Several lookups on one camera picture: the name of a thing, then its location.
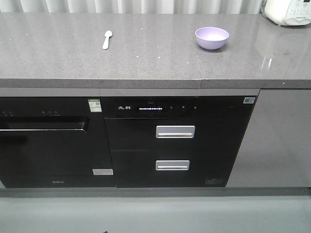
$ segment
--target curtain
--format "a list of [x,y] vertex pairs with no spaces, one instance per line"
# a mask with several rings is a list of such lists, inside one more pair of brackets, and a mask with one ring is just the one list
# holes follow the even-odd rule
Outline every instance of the curtain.
[[258,14],[262,0],[0,0],[1,12]]

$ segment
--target drawer handle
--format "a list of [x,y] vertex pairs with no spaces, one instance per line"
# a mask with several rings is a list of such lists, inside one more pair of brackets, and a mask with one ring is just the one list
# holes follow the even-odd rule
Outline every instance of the drawer handle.
[[157,171],[188,171],[189,160],[157,160],[155,169]]
[[157,166],[157,171],[159,170],[188,170],[187,166]]
[[194,138],[194,125],[158,125],[156,138]]
[[84,129],[0,129],[0,132],[14,132],[14,131],[84,131]]
[[158,138],[193,138],[192,133],[158,133]]

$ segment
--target gray floor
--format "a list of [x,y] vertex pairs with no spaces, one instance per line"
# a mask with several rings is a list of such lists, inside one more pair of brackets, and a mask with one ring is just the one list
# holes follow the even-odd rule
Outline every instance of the gray floor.
[[311,197],[1,198],[1,233],[310,233]]

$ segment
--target dishwasher door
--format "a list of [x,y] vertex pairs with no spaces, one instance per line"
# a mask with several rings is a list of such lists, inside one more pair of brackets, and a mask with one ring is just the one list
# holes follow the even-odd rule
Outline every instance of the dishwasher door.
[[221,187],[253,104],[245,97],[103,98],[117,187]]
[[1,98],[6,187],[115,186],[104,117],[88,98]]

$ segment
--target plastic spoon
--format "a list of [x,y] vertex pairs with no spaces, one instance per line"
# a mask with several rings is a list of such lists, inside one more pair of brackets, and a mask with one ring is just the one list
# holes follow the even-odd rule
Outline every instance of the plastic spoon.
[[103,50],[106,50],[109,47],[109,38],[112,37],[112,32],[111,31],[107,31],[105,32],[105,41],[103,44]]

